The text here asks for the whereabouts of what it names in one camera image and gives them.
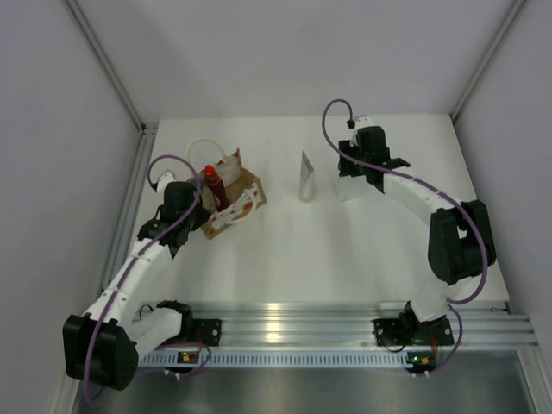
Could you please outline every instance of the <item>white wall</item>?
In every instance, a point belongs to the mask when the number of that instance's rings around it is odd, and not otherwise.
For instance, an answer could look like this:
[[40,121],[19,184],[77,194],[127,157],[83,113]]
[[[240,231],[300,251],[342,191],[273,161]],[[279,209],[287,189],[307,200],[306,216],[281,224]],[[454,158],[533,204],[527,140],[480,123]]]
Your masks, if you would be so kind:
[[81,0],[161,118],[448,113],[511,0]]
[[552,369],[552,3],[533,0],[456,124],[514,306]]
[[48,412],[137,132],[59,0],[0,12],[0,412]]

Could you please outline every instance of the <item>white tube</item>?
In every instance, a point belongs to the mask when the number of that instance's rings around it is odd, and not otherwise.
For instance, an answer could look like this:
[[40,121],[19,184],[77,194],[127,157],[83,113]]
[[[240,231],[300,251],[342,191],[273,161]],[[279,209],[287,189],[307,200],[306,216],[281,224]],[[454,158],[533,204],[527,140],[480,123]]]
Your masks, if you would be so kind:
[[213,144],[215,147],[218,148],[218,150],[221,152],[221,156],[223,158],[226,158],[226,153],[224,152],[224,149],[223,147],[221,146],[221,144],[219,144],[218,142],[216,141],[213,141],[213,140],[210,140],[209,138],[197,138],[195,141],[192,141],[190,142],[190,144],[188,144],[188,148],[186,149],[186,160],[187,161],[190,161],[190,151],[191,151],[191,148],[196,145],[198,142],[201,142],[201,141],[205,141],[205,142],[210,142],[211,144]]

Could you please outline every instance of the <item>cardboard box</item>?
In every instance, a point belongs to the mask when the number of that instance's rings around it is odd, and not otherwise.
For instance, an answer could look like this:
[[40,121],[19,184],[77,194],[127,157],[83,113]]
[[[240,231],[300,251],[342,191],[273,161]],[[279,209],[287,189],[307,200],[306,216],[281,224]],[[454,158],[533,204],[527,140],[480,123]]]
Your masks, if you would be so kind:
[[[233,224],[227,224],[226,221],[242,218],[250,213],[253,205],[250,196],[243,192],[249,189],[257,202],[257,208],[267,203],[267,196],[262,188],[260,178],[244,168],[242,165],[242,157],[240,150],[220,160],[214,165],[216,172],[221,176],[226,190],[226,197],[231,202],[230,207],[218,213],[219,218],[210,217],[209,221],[201,226],[201,230],[205,233],[208,239],[212,239],[220,235],[225,229]],[[201,179],[204,177],[204,171],[199,174]],[[201,191],[203,206],[208,211],[216,211],[216,201],[211,190],[204,186]]]

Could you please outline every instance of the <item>white table surface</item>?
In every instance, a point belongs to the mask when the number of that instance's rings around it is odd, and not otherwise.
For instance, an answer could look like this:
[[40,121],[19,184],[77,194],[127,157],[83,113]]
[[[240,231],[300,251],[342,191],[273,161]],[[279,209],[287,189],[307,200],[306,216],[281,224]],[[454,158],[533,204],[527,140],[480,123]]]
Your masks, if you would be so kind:
[[[392,157],[408,160],[417,175],[460,199],[475,198],[456,135],[446,115],[371,116],[387,136]],[[344,116],[328,119],[334,142],[349,139]],[[404,302],[430,272],[429,229],[395,200],[366,185],[357,198],[340,202],[335,194],[338,156],[325,142],[320,117],[166,120],[160,123],[152,157],[185,157],[198,137],[241,149],[243,165],[258,175],[268,204],[249,220],[208,241],[191,234],[173,264],[155,280],[147,300],[224,302]],[[315,169],[317,195],[298,199],[301,151]],[[198,169],[218,160],[208,143],[194,146]],[[161,161],[177,179],[190,173],[177,161]],[[154,215],[162,195],[145,186],[138,228]],[[476,287],[472,280],[459,293]],[[508,300],[498,264],[489,269],[478,300]]]

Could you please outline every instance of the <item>black bracket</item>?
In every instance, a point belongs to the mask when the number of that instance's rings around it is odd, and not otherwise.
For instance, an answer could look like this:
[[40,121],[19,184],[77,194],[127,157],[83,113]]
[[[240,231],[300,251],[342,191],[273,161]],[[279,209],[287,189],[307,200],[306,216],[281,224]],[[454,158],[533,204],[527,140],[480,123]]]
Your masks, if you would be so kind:
[[[480,200],[461,205],[474,220],[483,238],[490,266],[497,259],[497,254],[486,206]],[[458,229],[466,231],[466,235],[461,238]],[[437,278],[449,285],[481,274],[483,261],[480,247],[458,209],[440,209],[431,215],[428,260]]]
[[[155,217],[140,227],[138,240],[153,239],[176,222],[190,208],[195,198],[196,186],[187,181],[173,181],[163,191],[163,204]],[[168,246],[174,258],[179,248],[188,241],[188,235],[209,220],[210,212],[202,206],[201,198],[193,212],[175,229],[160,239],[161,246]]]
[[406,304],[398,317],[375,319],[373,330],[378,346],[392,352],[409,346],[430,347],[432,336],[439,346],[455,344],[450,322],[445,316],[429,322],[419,322],[410,303]]
[[[386,132],[381,127],[365,127],[357,130],[356,140],[358,146],[352,147],[350,141],[339,141],[339,149],[357,160],[365,161],[375,166],[383,166],[389,170],[394,170],[401,166],[411,166],[402,158],[391,158],[389,147],[386,145]],[[358,177],[364,175],[369,184],[384,192],[383,172],[359,166],[343,157],[340,157],[338,167],[340,177]]]
[[167,340],[164,344],[201,342],[209,347],[218,347],[223,332],[223,322],[220,319],[194,319],[190,305],[181,304],[175,300],[165,300],[158,308],[168,308],[182,314],[180,334]]

